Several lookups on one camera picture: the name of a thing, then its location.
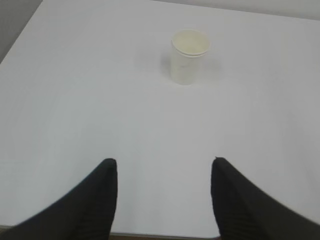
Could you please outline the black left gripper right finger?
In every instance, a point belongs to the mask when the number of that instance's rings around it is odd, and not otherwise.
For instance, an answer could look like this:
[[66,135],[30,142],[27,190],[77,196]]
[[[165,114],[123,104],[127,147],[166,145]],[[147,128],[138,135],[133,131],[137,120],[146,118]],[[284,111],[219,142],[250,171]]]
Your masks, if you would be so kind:
[[212,208],[222,240],[318,240],[319,224],[284,206],[225,158],[211,166]]

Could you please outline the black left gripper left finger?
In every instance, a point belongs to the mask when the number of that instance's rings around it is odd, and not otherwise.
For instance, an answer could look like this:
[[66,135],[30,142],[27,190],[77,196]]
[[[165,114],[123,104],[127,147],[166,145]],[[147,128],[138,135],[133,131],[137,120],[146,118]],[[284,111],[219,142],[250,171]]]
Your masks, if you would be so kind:
[[103,160],[52,205],[4,231],[2,240],[107,240],[115,218],[118,172],[115,159]]

